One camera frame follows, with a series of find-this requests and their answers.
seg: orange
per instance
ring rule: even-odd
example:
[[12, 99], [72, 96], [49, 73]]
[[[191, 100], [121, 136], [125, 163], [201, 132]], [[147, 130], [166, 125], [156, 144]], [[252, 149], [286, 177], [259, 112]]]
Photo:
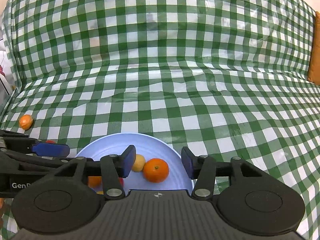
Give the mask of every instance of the orange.
[[0, 198], [0, 208], [2, 208], [5, 198]]
[[88, 176], [88, 186], [90, 188], [100, 186], [102, 182], [101, 176]]
[[25, 114], [19, 119], [19, 126], [23, 130], [28, 130], [31, 127], [32, 123], [33, 123], [33, 118], [30, 114]]
[[153, 158], [146, 162], [143, 167], [143, 176], [146, 180], [159, 183], [164, 181], [169, 175], [169, 166], [168, 164], [158, 158]]

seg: orange object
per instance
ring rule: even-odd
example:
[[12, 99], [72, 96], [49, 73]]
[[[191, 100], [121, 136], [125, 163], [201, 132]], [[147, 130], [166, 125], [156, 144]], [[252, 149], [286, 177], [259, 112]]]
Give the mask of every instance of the orange object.
[[102, 182], [101, 176], [89, 176], [88, 177], [88, 186], [90, 188], [100, 186], [101, 182]]
[[308, 81], [320, 85], [320, 12], [316, 12]]
[[2, 208], [5, 198], [0, 198], [0, 208]]
[[32, 123], [33, 123], [33, 118], [30, 114], [25, 114], [19, 119], [19, 126], [23, 130], [28, 130], [31, 127]]
[[164, 181], [169, 175], [169, 166], [168, 164], [158, 158], [153, 158], [146, 162], [143, 167], [143, 176], [146, 180], [159, 183]]

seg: red fruit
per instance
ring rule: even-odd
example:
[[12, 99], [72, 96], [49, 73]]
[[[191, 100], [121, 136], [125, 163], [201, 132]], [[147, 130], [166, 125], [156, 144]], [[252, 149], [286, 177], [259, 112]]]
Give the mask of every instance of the red fruit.
[[123, 187], [123, 185], [124, 185], [124, 181], [123, 181], [123, 179], [122, 179], [122, 178], [119, 178], [119, 182], [120, 182], [121, 186]]

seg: yellow fruit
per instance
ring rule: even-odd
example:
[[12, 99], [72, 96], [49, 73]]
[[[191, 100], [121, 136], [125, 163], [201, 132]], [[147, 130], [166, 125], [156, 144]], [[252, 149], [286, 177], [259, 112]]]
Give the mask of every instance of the yellow fruit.
[[145, 158], [141, 154], [136, 154], [136, 161], [132, 166], [134, 172], [140, 172], [143, 170], [143, 166], [146, 163]]

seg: blue plate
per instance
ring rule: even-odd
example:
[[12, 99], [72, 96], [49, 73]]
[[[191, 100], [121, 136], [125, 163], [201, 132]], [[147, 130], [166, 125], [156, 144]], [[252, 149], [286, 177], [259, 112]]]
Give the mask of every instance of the blue plate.
[[99, 138], [83, 148], [77, 156], [100, 160], [105, 155], [120, 155], [130, 144], [136, 147], [137, 154], [145, 157], [146, 161], [160, 158], [169, 165], [169, 176], [164, 182], [151, 183], [144, 179], [142, 172], [131, 171], [124, 179], [124, 191], [130, 189], [171, 190], [186, 189], [191, 194], [193, 184], [181, 162], [180, 155], [166, 143], [152, 136], [141, 133], [115, 133]]

